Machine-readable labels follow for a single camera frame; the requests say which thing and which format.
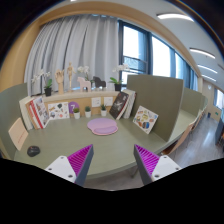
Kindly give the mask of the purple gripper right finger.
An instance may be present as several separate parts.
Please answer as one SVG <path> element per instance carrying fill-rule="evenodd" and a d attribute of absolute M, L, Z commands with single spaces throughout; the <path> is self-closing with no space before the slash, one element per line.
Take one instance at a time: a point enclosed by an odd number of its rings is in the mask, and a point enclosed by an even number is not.
<path fill-rule="evenodd" d="M 144 185 L 181 170 L 169 156 L 158 156 L 137 144 L 134 145 L 134 157 Z"/>

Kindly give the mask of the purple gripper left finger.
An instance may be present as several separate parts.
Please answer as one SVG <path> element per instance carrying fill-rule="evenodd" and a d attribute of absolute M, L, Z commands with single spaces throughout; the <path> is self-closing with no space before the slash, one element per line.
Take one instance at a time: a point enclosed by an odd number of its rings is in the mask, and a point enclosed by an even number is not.
<path fill-rule="evenodd" d="M 59 156 L 46 168 L 46 171 L 79 186 L 83 186 L 93 155 L 93 145 L 90 144 L 68 157 Z"/>

